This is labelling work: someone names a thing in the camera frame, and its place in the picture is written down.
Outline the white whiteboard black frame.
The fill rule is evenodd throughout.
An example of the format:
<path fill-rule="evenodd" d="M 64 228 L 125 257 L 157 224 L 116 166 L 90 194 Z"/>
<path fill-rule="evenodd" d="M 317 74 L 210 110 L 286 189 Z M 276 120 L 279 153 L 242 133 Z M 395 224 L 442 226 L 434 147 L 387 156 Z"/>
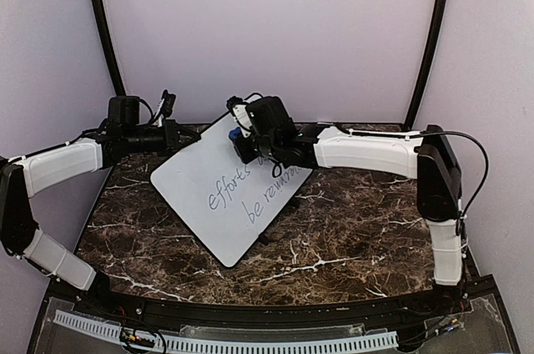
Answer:
<path fill-rule="evenodd" d="M 244 164 L 229 139 L 236 126 L 224 113 L 199 141 L 150 175 L 165 202 L 227 268 L 241 260 L 311 175 L 290 167 L 275 178 L 268 160 Z"/>

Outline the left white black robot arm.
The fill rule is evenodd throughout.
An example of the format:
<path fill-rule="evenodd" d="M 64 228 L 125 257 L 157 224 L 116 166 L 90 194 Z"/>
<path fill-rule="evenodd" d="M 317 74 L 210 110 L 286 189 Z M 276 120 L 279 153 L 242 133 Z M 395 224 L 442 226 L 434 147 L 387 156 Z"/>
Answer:
<path fill-rule="evenodd" d="M 46 234 L 33 218 L 30 199 L 81 174 L 111 168 L 131 154 L 168 157 L 199 141 L 196 130 L 171 118 L 175 99 L 175 94 L 164 92 L 158 110 L 141 123 L 140 109 L 146 101 L 138 96 L 113 97 L 106 119 L 97 128 L 50 148 L 1 160 L 3 249 L 47 276 L 86 291 L 86 305 L 100 317 L 110 317 L 118 309 L 117 297 L 108 292 L 108 276 Z"/>

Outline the blue whiteboard eraser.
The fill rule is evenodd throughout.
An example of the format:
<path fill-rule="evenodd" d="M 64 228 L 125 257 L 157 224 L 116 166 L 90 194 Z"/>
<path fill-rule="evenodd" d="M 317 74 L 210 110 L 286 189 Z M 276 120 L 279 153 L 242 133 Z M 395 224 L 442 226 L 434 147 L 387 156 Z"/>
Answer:
<path fill-rule="evenodd" d="M 242 131 L 240 128 L 235 128 L 229 132 L 229 139 L 234 141 L 242 136 Z"/>

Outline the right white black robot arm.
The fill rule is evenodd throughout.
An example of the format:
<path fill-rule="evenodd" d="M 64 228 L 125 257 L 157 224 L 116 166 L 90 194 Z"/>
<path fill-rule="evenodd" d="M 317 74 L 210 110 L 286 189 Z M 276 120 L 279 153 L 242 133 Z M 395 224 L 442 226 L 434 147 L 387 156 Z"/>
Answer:
<path fill-rule="evenodd" d="M 338 124 L 297 128 L 281 99 L 247 102 L 232 97 L 227 108 L 238 125 L 229 139 L 243 163 L 267 159 L 273 175 L 300 167 L 353 168 L 396 174 L 417 182 L 417 209 L 431 232 L 434 281 L 426 309 L 442 316 L 458 301 L 454 287 L 462 277 L 461 168 L 442 128 L 422 132 L 374 132 Z"/>

